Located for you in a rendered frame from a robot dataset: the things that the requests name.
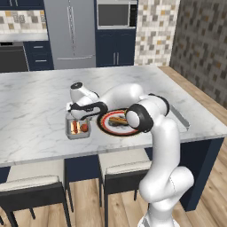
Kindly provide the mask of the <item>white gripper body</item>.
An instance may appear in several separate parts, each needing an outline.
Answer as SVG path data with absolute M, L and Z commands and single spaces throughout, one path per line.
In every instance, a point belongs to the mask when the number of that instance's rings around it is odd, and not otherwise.
M 84 110 L 72 110 L 71 111 L 71 115 L 77 121 L 84 120 L 84 119 L 86 119 L 89 116 L 89 114 L 86 111 L 84 111 Z

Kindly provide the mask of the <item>grey tupperware container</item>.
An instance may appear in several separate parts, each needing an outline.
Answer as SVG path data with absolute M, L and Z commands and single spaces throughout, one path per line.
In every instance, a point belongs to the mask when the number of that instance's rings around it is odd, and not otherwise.
M 76 121 L 76 119 L 74 119 L 70 113 L 67 113 L 66 114 L 66 135 L 69 139 L 80 139 L 80 138 L 86 138 L 86 137 L 90 136 L 90 122 L 87 119 L 82 120 L 82 121 L 77 121 L 77 129 L 78 129 L 77 134 L 72 134 L 72 132 L 71 132 L 72 121 Z M 88 124 L 87 132 L 81 131 L 81 126 L 83 124 Z

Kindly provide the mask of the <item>red black rimmed large plate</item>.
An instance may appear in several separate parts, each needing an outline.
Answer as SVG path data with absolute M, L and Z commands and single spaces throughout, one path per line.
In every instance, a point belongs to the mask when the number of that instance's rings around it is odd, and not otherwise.
M 139 131 L 132 129 L 128 124 L 120 124 L 117 121 L 111 121 L 111 118 L 125 118 L 126 109 L 113 110 L 101 114 L 97 118 L 98 127 L 108 135 L 115 137 L 131 137 L 139 134 Z

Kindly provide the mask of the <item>brown cooked sandwich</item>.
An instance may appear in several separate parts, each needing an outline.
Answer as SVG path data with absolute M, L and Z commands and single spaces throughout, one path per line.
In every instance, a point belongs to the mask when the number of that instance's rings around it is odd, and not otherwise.
M 114 125 L 123 125 L 123 126 L 128 126 L 128 122 L 125 118 L 121 117 L 110 117 L 109 122 Z

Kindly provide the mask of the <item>navy drawer run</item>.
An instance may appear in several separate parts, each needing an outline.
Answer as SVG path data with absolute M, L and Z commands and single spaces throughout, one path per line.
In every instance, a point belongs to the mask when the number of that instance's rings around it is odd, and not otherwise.
M 30 71 L 53 70 L 53 60 L 49 41 L 24 42 Z

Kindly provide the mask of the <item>black stool with cream seat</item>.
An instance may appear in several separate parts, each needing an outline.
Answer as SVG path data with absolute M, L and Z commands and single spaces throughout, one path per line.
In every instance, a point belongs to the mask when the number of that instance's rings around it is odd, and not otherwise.
M 108 196 L 133 191 L 136 200 L 139 183 L 151 164 L 144 148 L 98 156 L 99 205 L 105 209 L 105 227 L 108 227 Z
M 19 227 L 14 211 L 29 209 L 35 218 L 34 207 L 61 203 L 67 227 L 71 226 L 67 198 L 74 210 L 65 160 L 11 166 L 5 183 L 0 184 L 0 207 L 12 227 Z

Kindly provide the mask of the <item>navy tall cupboard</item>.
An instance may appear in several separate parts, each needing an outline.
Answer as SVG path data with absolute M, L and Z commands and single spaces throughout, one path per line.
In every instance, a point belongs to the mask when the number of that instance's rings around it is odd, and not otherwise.
M 97 67 L 133 66 L 135 29 L 101 30 L 96 33 Z

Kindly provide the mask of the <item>grey steel fridge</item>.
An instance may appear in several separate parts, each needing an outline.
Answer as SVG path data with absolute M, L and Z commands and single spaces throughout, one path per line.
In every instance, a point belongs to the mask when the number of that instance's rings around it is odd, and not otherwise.
M 55 69 L 96 66 L 94 0 L 43 0 Z

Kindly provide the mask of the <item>steel microwave oven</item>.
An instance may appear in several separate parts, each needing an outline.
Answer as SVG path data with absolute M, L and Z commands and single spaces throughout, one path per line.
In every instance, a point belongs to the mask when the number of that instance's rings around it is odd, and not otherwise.
M 97 0 L 98 29 L 132 29 L 137 24 L 137 0 Z

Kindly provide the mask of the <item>navy kitchen island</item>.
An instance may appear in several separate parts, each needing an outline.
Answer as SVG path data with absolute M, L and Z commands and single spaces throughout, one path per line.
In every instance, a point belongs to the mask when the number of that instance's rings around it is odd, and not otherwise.
M 195 179 L 181 204 L 187 211 L 195 209 L 227 137 L 227 126 L 153 65 L 0 74 L 0 167 L 66 159 L 68 178 L 75 182 L 98 177 L 98 153 L 152 147 L 150 134 L 111 137 L 98 127 L 85 139 L 68 139 L 66 105 L 74 82 L 98 95 L 134 82 L 174 106 L 190 124 L 180 135 L 180 163 Z

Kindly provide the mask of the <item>navy wall cupboards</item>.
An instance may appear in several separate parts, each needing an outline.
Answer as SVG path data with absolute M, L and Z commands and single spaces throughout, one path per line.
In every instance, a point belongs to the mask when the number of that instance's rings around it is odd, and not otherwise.
M 43 0 L 0 0 L 0 10 L 42 10 Z

